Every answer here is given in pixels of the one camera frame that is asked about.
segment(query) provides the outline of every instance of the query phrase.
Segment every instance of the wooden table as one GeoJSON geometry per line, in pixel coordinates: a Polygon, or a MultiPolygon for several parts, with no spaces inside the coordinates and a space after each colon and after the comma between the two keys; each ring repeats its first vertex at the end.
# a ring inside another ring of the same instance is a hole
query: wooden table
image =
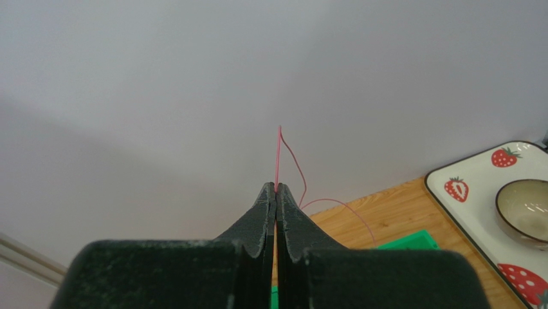
{"type": "MultiPolygon", "coordinates": [[[[424,178],[360,198],[348,205],[369,224],[378,245],[426,229],[442,249],[456,251],[472,264],[493,308],[525,308],[430,196],[425,188],[424,178]]],[[[328,235],[346,247],[373,247],[367,228],[342,205],[314,214],[311,218],[328,235]]],[[[274,260],[273,285],[278,284],[276,269],[277,262],[274,260]]]]}

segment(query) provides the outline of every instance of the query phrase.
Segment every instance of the green box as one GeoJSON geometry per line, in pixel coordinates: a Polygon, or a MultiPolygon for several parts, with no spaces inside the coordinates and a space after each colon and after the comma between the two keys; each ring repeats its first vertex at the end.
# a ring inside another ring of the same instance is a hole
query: green box
{"type": "Polygon", "coordinates": [[[391,243],[379,247],[381,250],[440,250],[437,243],[426,230],[420,230],[404,238],[394,240],[391,243]]]}
{"type": "Polygon", "coordinates": [[[272,287],[272,296],[270,297],[270,309],[278,309],[278,287],[272,287]]]}

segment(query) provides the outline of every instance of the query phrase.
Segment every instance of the white wall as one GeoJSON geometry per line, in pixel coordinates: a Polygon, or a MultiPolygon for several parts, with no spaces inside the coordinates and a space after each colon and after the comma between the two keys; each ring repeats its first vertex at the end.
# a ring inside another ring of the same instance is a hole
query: white wall
{"type": "Polygon", "coordinates": [[[57,287],[0,260],[0,308],[49,308],[57,287]]]}
{"type": "MultiPolygon", "coordinates": [[[[0,229],[65,265],[99,238],[212,238],[273,180],[278,124],[307,200],[540,138],[547,12],[544,0],[3,1],[0,229]]],[[[286,152],[280,179],[300,194],[286,152]]]]}

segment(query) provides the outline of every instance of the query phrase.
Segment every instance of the red wire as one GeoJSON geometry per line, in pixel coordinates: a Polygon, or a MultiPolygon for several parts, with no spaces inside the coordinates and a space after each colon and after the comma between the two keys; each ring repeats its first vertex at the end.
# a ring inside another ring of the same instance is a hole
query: red wire
{"type": "Polygon", "coordinates": [[[276,174],[274,175],[274,193],[278,193],[278,174],[280,172],[280,141],[281,140],[282,140],[282,126],[278,126],[278,149],[276,150],[276,174]]]}
{"type": "Polygon", "coordinates": [[[284,140],[284,135],[282,134],[282,127],[280,126],[280,136],[282,137],[282,142],[284,143],[284,145],[287,147],[287,149],[289,150],[289,153],[291,153],[291,156],[293,157],[293,161],[295,161],[295,165],[297,165],[297,169],[298,169],[298,172],[300,173],[300,176],[302,178],[302,182],[304,183],[304,191],[300,197],[300,201],[298,203],[298,206],[300,208],[300,204],[302,204],[302,200],[304,200],[304,195],[306,194],[306,179],[304,179],[304,174],[302,173],[302,170],[300,169],[300,166],[297,162],[297,158],[295,157],[295,154],[293,153],[293,150],[291,150],[290,146],[288,145],[288,143],[286,143],[286,140],[284,140]]]}
{"type": "Polygon", "coordinates": [[[332,198],[320,198],[318,200],[313,200],[313,201],[307,203],[303,207],[300,206],[302,204],[302,200],[304,199],[304,195],[306,194],[306,189],[307,189],[306,179],[304,178],[304,174],[303,174],[302,170],[300,169],[300,166],[297,162],[297,158],[295,157],[295,154],[293,153],[293,150],[291,150],[288,143],[286,143],[286,140],[284,140],[284,135],[282,134],[282,126],[278,127],[278,149],[277,149],[277,153],[276,153],[276,175],[275,175],[275,179],[274,179],[274,192],[278,192],[278,174],[279,174],[279,168],[280,168],[280,140],[287,147],[287,149],[289,150],[289,153],[291,153],[291,156],[293,157],[293,161],[295,161],[295,165],[297,166],[298,172],[300,173],[300,176],[302,178],[302,182],[304,183],[304,192],[302,193],[302,196],[300,197],[300,201],[298,203],[299,208],[305,209],[305,207],[307,207],[308,205],[310,205],[312,203],[315,203],[317,201],[334,201],[336,203],[342,204],[346,208],[348,208],[353,214],[355,214],[361,220],[361,222],[363,222],[363,224],[367,227],[367,230],[369,230],[369,234],[371,235],[371,239],[373,239],[374,246],[377,247],[377,241],[375,239],[375,235],[373,235],[373,231],[371,231],[371,228],[369,227],[367,222],[365,222],[365,220],[354,209],[350,208],[350,206],[348,206],[346,203],[343,203],[342,201],[334,200],[332,198]]]}
{"type": "Polygon", "coordinates": [[[356,217],[358,217],[361,220],[361,222],[363,222],[363,224],[367,227],[367,230],[369,230],[369,234],[371,235],[371,239],[373,239],[373,245],[375,246],[375,248],[377,247],[377,240],[375,239],[375,235],[373,235],[373,231],[371,231],[371,228],[369,227],[369,224],[367,224],[367,222],[365,222],[365,220],[354,209],[352,209],[350,206],[348,206],[348,204],[343,203],[342,201],[334,200],[332,198],[319,198],[317,200],[313,200],[311,202],[306,203],[306,205],[304,205],[301,209],[305,209],[308,205],[310,205],[312,203],[316,203],[317,201],[334,201],[336,203],[344,205],[344,207],[346,207],[353,214],[355,214],[356,217]]]}

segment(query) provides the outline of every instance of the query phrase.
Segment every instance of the strawberry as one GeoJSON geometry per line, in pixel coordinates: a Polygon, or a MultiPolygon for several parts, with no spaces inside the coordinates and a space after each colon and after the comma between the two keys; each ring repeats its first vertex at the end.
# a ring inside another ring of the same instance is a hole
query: strawberry
{"type": "Polygon", "coordinates": [[[464,203],[468,197],[468,185],[459,177],[449,179],[450,181],[445,183],[445,191],[455,200],[464,203]]]}
{"type": "Polygon", "coordinates": [[[538,309],[548,309],[548,283],[544,279],[523,267],[510,264],[497,266],[529,303],[535,304],[538,309]]]}
{"type": "Polygon", "coordinates": [[[509,167],[516,164],[518,158],[521,158],[521,156],[516,152],[512,152],[510,147],[500,148],[491,155],[491,163],[496,167],[509,167]]]}

